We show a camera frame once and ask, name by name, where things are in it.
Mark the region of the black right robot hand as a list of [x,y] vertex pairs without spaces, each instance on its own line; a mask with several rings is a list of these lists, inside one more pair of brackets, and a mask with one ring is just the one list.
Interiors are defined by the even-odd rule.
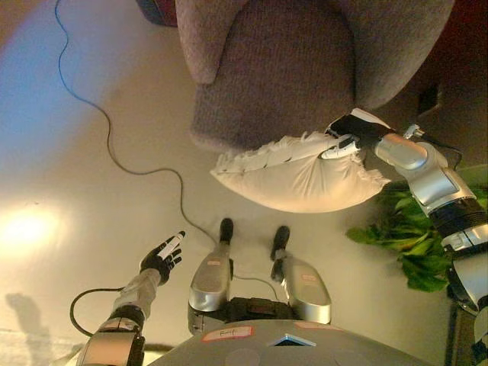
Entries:
[[394,130],[379,117],[360,108],[354,108],[333,121],[326,133],[338,142],[322,152],[321,159],[339,159],[359,152],[362,148],[374,147],[384,136]]

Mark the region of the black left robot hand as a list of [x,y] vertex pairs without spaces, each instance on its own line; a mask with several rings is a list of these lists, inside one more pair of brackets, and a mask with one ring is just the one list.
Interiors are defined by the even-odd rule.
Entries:
[[166,241],[152,249],[140,263],[140,273],[146,270],[156,270],[159,274],[159,286],[169,280],[171,270],[182,260],[181,241],[186,232],[179,231]]

